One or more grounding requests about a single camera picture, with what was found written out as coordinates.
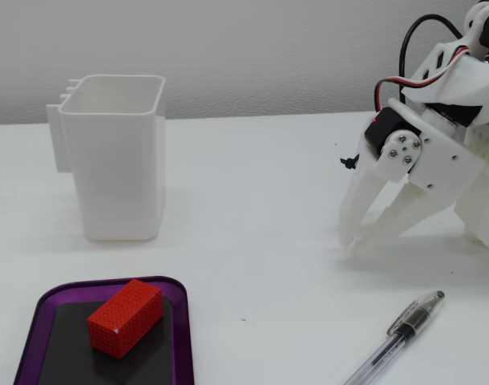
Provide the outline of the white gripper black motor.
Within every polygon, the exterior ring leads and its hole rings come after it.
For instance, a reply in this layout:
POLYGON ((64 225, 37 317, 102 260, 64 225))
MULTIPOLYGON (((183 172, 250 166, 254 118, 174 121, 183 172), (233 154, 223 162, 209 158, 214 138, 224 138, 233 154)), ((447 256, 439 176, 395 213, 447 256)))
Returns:
POLYGON ((418 114, 390 99, 358 142, 358 160, 339 209, 339 240, 353 250, 385 244, 446 209, 478 176, 484 161, 455 137, 437 112, 418 114), (408 178, 361 235, 361 222, 389 182, 408 178))

